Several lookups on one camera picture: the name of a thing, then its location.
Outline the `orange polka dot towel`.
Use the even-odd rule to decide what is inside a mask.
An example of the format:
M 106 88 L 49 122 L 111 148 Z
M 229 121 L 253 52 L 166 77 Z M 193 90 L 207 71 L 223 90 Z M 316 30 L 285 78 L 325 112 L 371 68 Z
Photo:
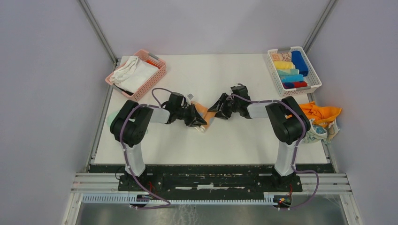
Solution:
M 196 101 L 191 101 L 191 104 L 195 106 L 195 108 L 198 111 L 198 113 L 207 122 L 206 125 L 201 125 L 200 127 L 195 127 L 195 129 L 197 131 L 200 131 L 200 132 L 204 133 L 211 126 L 212 122 L 214 121 L 216 113 L 215 112 L 209 112 L 207 107 L 201 105 L 200 103 L 198 103 Z

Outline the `bright orange towel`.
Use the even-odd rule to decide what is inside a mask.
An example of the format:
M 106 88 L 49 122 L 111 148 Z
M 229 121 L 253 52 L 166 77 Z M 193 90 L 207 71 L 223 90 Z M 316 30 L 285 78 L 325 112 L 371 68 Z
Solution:
M 299 105 L 305 116 L 315 125 L 326 128 L 340 115 L 342 108 L 335 106 L 318 106 L 315 102 Z

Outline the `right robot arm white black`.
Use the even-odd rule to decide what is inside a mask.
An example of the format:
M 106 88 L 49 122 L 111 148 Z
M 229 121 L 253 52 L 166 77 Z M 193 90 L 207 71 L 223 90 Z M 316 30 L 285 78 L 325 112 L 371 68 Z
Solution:
M 276 175 L 271 178 L 271 186 L 276 191 L 284 191 L 290 185 L 288 176 L 296 173 L 295 162 L 299 144 L 311 126 L 294 97 L 254 101 L 250 99 L 247 87 L 238 84 L 231 87 L 230 95 L 221 94 L 208 111 L 225 120 L 229 119 L 232 113 L 239 113 L 246 119 L 269 119 L 279 140 L 274 165 Z

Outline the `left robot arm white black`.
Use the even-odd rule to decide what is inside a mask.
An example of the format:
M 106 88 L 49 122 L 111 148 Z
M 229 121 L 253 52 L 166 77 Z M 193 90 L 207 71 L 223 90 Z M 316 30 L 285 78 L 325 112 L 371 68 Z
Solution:
M 198 128 L 207 122 L 180 93 L 171 92 L 168 100 L 160 106 L 139 104 L 128 100 L 114 117 L 110 132 L 121 144 L 125 159 L 125 171 L 132 175 L 130 185 L 137 191 L 146 188 L 148 179 L 142 175 L 146 165 L 143 160 L 141 142 L 150 123 L 171 124 L 182 120 L 186 126 Z

